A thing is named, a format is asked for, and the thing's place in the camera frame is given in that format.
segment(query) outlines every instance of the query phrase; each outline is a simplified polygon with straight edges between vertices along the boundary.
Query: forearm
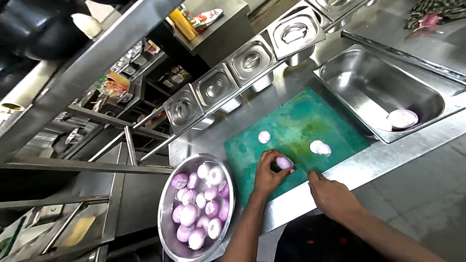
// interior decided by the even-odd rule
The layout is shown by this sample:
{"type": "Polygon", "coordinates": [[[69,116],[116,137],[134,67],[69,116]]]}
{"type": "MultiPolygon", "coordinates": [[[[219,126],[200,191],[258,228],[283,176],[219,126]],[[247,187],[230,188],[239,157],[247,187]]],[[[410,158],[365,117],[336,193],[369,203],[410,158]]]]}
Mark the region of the forearm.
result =
{"type": "Polygon", "coordinates": [[[348,214],[339,222],[390,261],[444,261],[365,210],[348,214]]]}
{"type": "Polygon", "coordinates": [[[266,196],[252,192],[222,261],[256,261],[260,223],[266,196]]]}

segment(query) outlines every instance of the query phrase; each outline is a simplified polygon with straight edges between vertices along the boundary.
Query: peeled red onion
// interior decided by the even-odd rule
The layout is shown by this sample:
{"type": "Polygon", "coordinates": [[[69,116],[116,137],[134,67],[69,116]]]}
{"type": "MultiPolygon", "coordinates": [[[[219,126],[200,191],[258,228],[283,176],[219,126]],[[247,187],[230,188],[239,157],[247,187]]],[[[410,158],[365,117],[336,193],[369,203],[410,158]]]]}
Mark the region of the peeled red onion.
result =
{"type": "Polygon", "coordinates": [[[223,222],[225,222],[228,218],[228,210],[230,209],[230,202],[226,199],[224,199],[222,201],[222,205],[221,205],[221,208],[220,208],[220,214],[219,214],[219,218],[220,220],[222,220],[223,222]]]}
{"type": "Polygon", "coordinates": [[[209,164],[209,162],[205,162],[202,165],[200,165],[198,168],[198,177],[201,179],[206,178],[211,168],[212,165],[209,164]]]}
{"type": "Polygon", "coordinates": [[[176,189],[181,189],[186,186],[188,183],[188,175],[187,174],[178,174],[171,180],[171,186],[176,189]]]}
{"type": "Polygon", "coordinates": [[[198,219],[196,227],[197,228],[203,228],[205,230],[206,234],[207,234],[207,228],[209,227],[209,222],[210,222],[210,218],[203,215],[198,219]]]}
{"type": "Polygon", "coordinates": [[[219,195],[221,198],[227,198],[230,195],[230,186],[226,180],[220,183],[219,195]]]}
{"type": "Polygon", "coordinates": [[[186,194],[186,192],[188,192],[188,190],[189,189],[187,187],[183,187],[180,190],[178,190],[176,192],[176,200],[182,201],[183,200],[183,195],[186,194]]]}
{"type": "Polygon", "coordinates": [[[173,210],[173,214],[171,214],[171,217],[173,218],[173,221],[175,221],[175,223],[179,223],[179,217],[181,215],[181,210],[183,210],[185,206],[183,206],[183,204],[179,204],[174,210],[173,210]]]}
{"type": "Polygon", "coordinates": [[[196,205],[198,205],[199,208],[205,208],[206,207],[206,198],[204,197],[203,193],[199,193],[196,196],[196,205]]]}
{"type": "Polygon", "coordinates": [[[199,183],[199,177],[196,173],[189,175],[188,184],[186,185],[189,189],[195,188],[199,183]]]}
{"type": "Polygon", "coordinates": [[[210,185],[218,185],[223,181],[225,174],[220,166],[216,166],[209,171],[207,175],[207,183],[210,185]]]}
{"type": "Polygon", "coordinates": [[[219,203],[213,199],[206,204],[206,215],[209,218],[214,218],[216,217],[220,212],[220,205],[219,203]]]}
{"type": "Polygon", "coordinates": [[[198,208],[193,204],[185,206],[180,213],[179,222],[185,227],[192,225],[197,218],[198,208]]]}
{"type": "Polygon", "coordinates": [[[281,169],[287,169],[287,168],[293,167],[293,162],[291,162],[289,158],[285,157],[285,155],[283,155],[282,157],[278,157],[276,162],[277,162],[278,167],[281,169]]]}
{"type": "Polygon", "coordinates": [[[197,228],[191,232],[189,236],[188,244],[192,250],[198,250],[204,245],[206,239],[206,233],[202,228],[197,228]]]}
{"type": "Polygon", "coordinates": [[[218,191],[217,187],[212,186],[211,188],[207,189],[204,192],[204,197],[206,198],[207,201],[210,201],[210,200],[216,198],[218,194],[219,194],[219,191],[218,191]]]}
{"type": "Polygon", "coordinates": [[[190,228],[180,225],[178,227],[178,230],[176,231],[176,238],[178,238],[178,240],[180,240],[181,242],[186,243],[188,242],[191,233],[192,230],[190,228]]]}
{"type": "Polygon", "coordinates": [[[218,218],[210,220],[209,227],[207,228],[207,234],[212,239],[217,239],[222,232],[222,221],[218,218]]]}
{"type": "Polygon", "coordinates": [[[181,199],[181,203],[187,206],[189,204],[193,204],[194,202],[196,202],[196,192],[190,189],[183,195],[183,198],[181,199]]]}

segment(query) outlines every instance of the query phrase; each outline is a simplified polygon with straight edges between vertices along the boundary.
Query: hand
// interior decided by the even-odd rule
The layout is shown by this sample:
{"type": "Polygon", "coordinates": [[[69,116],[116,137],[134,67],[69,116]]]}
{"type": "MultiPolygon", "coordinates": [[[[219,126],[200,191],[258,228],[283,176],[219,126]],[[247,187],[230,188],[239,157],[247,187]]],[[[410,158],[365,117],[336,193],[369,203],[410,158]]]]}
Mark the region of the hand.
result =
{"type": "Polygon", "coordinates": [[[308,173],[308,179],[315,204],[327,217],[342,223],[348,215],[367,212],[344,184],[328,180],[314,171],[308,173]]]}
{"type": "Polygon", "coordinates": [[[253,192],[267,198],[270,193],[277,189],[278,185],[285,177],[295,172],[293,168],[283,169],[278,173],[270,169],[272,161],[281,156],[283,155],[280,154],[280,152],[273,149],[262,152],[259,163],[257,163],[253,192]]]}

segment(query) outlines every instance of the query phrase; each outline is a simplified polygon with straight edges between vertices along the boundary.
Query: person's left hand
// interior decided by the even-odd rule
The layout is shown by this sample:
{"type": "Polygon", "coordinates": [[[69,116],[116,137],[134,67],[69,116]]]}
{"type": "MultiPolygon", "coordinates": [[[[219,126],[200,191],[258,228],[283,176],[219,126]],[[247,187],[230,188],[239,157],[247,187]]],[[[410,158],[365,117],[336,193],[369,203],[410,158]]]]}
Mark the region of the person's left hand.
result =
{"type": "Polygon", "coordinates": [[[293,168],[283,169],[278,173],[270,169],[272,161],[281,156],[282,154],[280,152],[273,149],[262,152],[259,162],[257,163],[253,192],[266,198],[277,189],[278,185],[285,177],[295,172],[293,168]]]}

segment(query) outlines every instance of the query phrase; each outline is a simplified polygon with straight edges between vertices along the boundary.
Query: steel countertop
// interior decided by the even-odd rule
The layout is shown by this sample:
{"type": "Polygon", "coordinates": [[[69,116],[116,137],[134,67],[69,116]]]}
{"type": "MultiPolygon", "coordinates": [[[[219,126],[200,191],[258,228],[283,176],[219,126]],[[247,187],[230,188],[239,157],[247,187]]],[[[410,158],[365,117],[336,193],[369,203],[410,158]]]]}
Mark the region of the steel countertop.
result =
{"type": "MultiPolygon", "coordinates": [[[[380,12],[398,10],[401,13],[409,13],[410,8],[417,1],[402,2],[403,0],[379,0],[371,7],[363,7],[345,29],[351,31],[357,28],[359,32],[363,30],[362,27],[367,27],[367,30],[382,30],[383,24],[381,24],[380,28],[368,27],[367,21],[378,21],[380,23],[380,20],[373,19],[374,17],[380,18],[381,15],[378,15],[380,12]]],[[[203,131],[190,130],[173,141],[169,145],[170,164],[176,167],[188,156],[196,153],[209,153],[227,163],[223,147],[225,141],[256,123],[307,87],[314,90],[325,89],[312,74],[312,71],[355,44],[351,40],[341,38],[340,32],[328,34],[327,40],[318,43],[311,59],[296,67],[288,67],[286,64],[277,67],[274,70],[273,85],[270,87],[259,93],[246,90],[242,94],[242,105],[230,114],[216,112],[215,122],[210,127],[203,131]]],[[[375,50],[371,51],[384,60],[423,79],[432,87],[444,90],[447,95],[452,96],[456,91],[464,88],[459,83],[425,69],[384,56],[375,50]]],[[[466,106],[465,92],[454,96],[453,99],[456,104],[466,106]]],[[[369,148],[330,168],[323,175],[328,179],[344,183],[350,190],[353,190],[465,133],[466,110],[463,110],[389,145],[385,145],[380,141],[374,142],[369,148]]],[[[303,183],[266,204],[261,234],[270,232],[315,208],[316,205],[312,200],[309,187],[307,183],[303,183]]],[[[225,251],[235,227],[235,222],[237,222],[241,213],[242,206],[238,204],[227,236],[211,259],[219,257],[225,251]]]]}

